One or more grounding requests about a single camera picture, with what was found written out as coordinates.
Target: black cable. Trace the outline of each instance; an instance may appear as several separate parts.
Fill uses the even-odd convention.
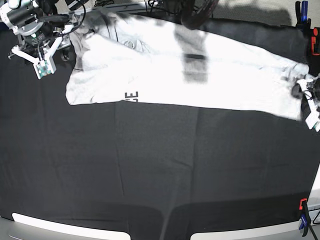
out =
[[[153,9],[157,9],[157,10],[163,11],[165,13],[172,14],[174,16],[176,16],[176,15],[178,15],[180,13],[180,9],[178,9],[176,12],[171,12],[171,11],[168,11],[168,10],[166,10],[164,8],[160,8],[160,7],[154,6],[155,3],[161,3],[161,2],[162,2],[162,0],[148,0],[148,5],[151,7],[150,13],[152,13]]]
[[[104,7],[111,4],[115,4],[114,0],[96,0],[94,2],[95,7]]]
[[[303,91],[303,94],[305,95],[305,98],[306,98],[307,101],[313,100],[315,98],[310,90]]]
[[[313,227],[312,227],[311,225],[309,225],[309,228],[310,228],[310,231],[311,231],[311,233],[312,233],[312,235],[313,235],[313,237],[314,237],[314,240],[318,240],[318,237],[317,237],[317,235],[316,235]]]
[[[312,221],[312,223],[313,223],[314,225],[319,225],[319,224],[320,224],[320,222],[315,222],[315,220],[319,217],[319,214],[320,214],[320,210],[319,210],[318,213],[315,215],[315,217],[314,217],[314,219],[313,219],[313,221]]]
[[[51,37],[46,37],[46,38],[43,38],[41,39],[38,44],[37,44],[37,51],[38,51],[38,55],[39,55],[39,59],[40,61],[42,61],[44,59],[44,53],[43,51],[40,50],[40,45],[41,43],[45,42],[45,41],[48,41],[48,40],[52,40],[52,39],[56,39],[56,38],[59,38],[59,37],[63,37],[63,36],[66,36],[70,33],[73,33],[74,31],[76,31],[81,25],[82,23],[84,22],[85,20],[85,17],[86,17],[86,7],[85,5],[80,1],[80,0],[76,0],[78,3],[81,4],[81,6],[83,7],[83,16],[82,16],[82,19],[81,19],[81,22],[78,23],[77,26],[74,26],[70,32],[67,32],[67,33],[60,33],[60,34],[57,34],[57,35],[54,35],[54,36],[51,36]]]
[[[145,12],[148,14],[147,0],[144,0],[144,4],[145,4]]]

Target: black tablecloth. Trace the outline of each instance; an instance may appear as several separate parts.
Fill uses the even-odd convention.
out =
[[[308,40],[294,28],[211,20],[202,29],[307,62]],[[304,122],[125,101],[71,106],[74,57],[56,54],[56,73],[38,80],[31,64],[7,59],[12,32],[0,39],[3,218],[19,213],[133,240],[299,219],[320,161],[319,135]]]

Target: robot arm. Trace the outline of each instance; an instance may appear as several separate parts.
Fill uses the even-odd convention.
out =
[[[320,76],[316,78],[300,79],[296,82],[300,87],[300,96],[305,96],[308,103],[308,116],[305,122],[308,128],[320,131]]]
[[[17,55],[33,63],[38,79],[56,71],[53,55],[71,45],[68,34],[81,25],[86,15],[82,4],[82,20],[73,23],[69,15],[56,14],[57,9],[50,1],[9,0],[0,8],[2,21],[21,39],[20,45],[11,49],[9,58]]]

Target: wire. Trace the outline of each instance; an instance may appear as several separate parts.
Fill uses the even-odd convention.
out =
[[[114,0],[96,0],[94,2],[95,7],[104,7],[111,4],[115,4],[115,1]]]
[[[148,14],[147,0],[144,0],[144,4],[145,4],[145,12]]]
[[[162,0],[148,0],[148,5],[151,7],[150,14],[152,13],[153,9],[157,9],[157,10],[163,11],[165,13],[172,14],[174,16],[178,15],[181,12],[180,8],[176,12],[171,12],[171,11],[168,11],[164,8],[156,7],[155,3],[162,3]]]
[[[80,1],[80,0],[76,0],[78,3],[81,4],[81,6],[83,7],[83,16],[82,16],[82,19],[81,19],[81,22],[78,23],[77,26],[74,26],[70,32],[67,32],[67,33],[60,33],[60,34],[57,34],[55,36],[51,36],[51,37],[46,37],[46,38],[43,38],[41,39],[38,44],[37,44],[37,51],[38,51],[38,55],[39,55],[39,59],[42,61],[44,59],[44,53],[43,51],[40,50],[40,45],[41,43],[43,43],[44,41],[48,41],[48,40],[52,40],[52,39],[56,39],[56,38],[59,38],[59,37],[63,37],[63,36],[66,36],[70,33],[73,33],[74,31],[76,31],[81,25],[82,23],[84,22],[85,20],[85,17],[86,17],[86,7],[85,5]]]
[[[312,233],[312,235],[313,235],[313,237],[314,237],[314,240],[318,240],[318,237],[317,237],[317,235],[316,235],[313,227],[312,227],[311,225],[309,225],[309,228],[310,228],[310,231],[311,231],[311,233]]]
[[[313,221],[312,221],[312,223],[313,223],[314,225],[319,225],[319,224],[320,224],[320,222],[315,222],[316,219],[319,217],[319,214],[320,214],[320,210],[319,210],[318,213],[315,215],[315,217],[314,217],[314,219],[313,219]]]
[[[303,91],[303,93],[304,93],[307,101],[313,100],[315,98],[310,90],[305,90],[305,91]]]

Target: white t-shirt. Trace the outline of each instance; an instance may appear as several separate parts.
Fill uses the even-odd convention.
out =
[[[301,118],[291,91],[309,67],[263,48],[105,8],[89,12],[70,38],[71,105],[126,100]]]

